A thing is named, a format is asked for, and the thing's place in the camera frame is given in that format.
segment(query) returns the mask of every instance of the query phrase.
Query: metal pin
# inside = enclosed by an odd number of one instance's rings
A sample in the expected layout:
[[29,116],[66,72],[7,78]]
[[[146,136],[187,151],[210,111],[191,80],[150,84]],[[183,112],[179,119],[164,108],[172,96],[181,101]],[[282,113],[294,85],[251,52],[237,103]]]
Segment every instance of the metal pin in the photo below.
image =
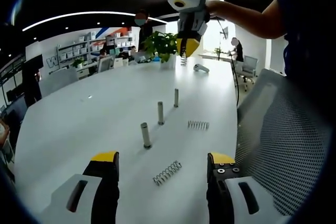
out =
[[164,120],[163,120],[163,102],[158,102],[157,103],[157,107],[158,107],[158,113],[159,113],[158,124],[159,125],[163,125],[164,124]]
[[175,89],[175,103],[174,103],[174,107],[177,108],[179,106],[179,93],[178,93],[178,89]]
[[149,139],[149,132],[147,123],[142,123],[141,125],[142,138],[143,138],[143,147],[145,149],[150,149],[152,147],[151,141]]

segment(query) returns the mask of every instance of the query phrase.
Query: wall lettering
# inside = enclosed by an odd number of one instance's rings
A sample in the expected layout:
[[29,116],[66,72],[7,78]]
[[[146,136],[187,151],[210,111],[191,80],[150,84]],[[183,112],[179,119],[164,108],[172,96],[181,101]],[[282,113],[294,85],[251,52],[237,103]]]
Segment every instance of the wall lettering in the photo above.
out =
[[48,63],[49,68],[53,68],[55,66],[58,66],[58,61],[57,61],[56,56],[52,56],[52,57],[48,58],[47,63]]

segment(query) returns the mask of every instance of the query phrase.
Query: blue stripe on wall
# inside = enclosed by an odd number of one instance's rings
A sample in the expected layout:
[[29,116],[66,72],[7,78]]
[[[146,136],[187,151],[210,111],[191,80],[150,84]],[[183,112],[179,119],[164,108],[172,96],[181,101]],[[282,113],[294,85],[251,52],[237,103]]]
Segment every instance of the blue stripe on wall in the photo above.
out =
[[102,35],[109,27],[103,27],[100,31],[96,34],[96,38],[98,39],[100,35]]

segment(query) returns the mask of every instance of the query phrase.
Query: desk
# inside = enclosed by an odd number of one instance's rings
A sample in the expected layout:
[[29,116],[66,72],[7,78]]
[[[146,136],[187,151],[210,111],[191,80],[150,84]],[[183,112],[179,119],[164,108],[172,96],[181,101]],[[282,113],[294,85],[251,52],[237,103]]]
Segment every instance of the desk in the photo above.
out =
[[[218,60],[218,55],[214,54],[212,52],[205,52],[203,54],[199,54],[199,56],[201,56],[203,59],[212,59],[212,60]],[[228,56],[227,54],[220,54],[220,58],[221,61],[226,61],[226,62],[232,62],[231,57]]]
[[98,66],[98,63],[99,62],[97,61],[97,62],[93,62],[93,63],[90,63],[90,64],[86,64],[81,69],[77,69],[77,72],[81,71],[81,70],[84,70],[84,69],[87,69],[87,68],[96,67],[96,66]]
[[[209,74],[193,71],[195,63]],[[163,126],[157,123],[158,101],[163,101]],[[40,212],[51,193],[81,174],[94,155],[117,150],[117,223],[208,223],[207,153],[235,156],[236,112],[226,62],[190,57],[186,67],[178,59],[175,71],[152,62],[85,78],[28,109],[16,147],[18,195],[32,212]],[[209,129],[188,129],[188,120],[209,122]],[[142,122],[149,126],[150,150],[143,148]],[[175,160],[183,167],[158,187],[152,178]]]

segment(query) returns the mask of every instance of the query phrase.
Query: green leaves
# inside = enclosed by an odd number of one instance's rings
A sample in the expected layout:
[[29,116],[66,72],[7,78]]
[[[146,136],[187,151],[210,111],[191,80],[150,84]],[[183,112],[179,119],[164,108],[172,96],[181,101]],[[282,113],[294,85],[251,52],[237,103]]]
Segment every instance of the green leaves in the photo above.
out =
[[83,62],[84,62],[84,60],[82,58],[79,58],[79,59],[74,60],[71,65],[76,68],[79,64],[81,64]]
[[145,40],[145,50],[151,55],[157,52],[161,62],[166,62],[169,60],[170,54],[177,52],[176,39],[177,34],[155,31]]
[[220,54],[223,54],[224,52],[221,51],[220,48],[215,48],[214,53],[217,54],[217,55],[220,55]]

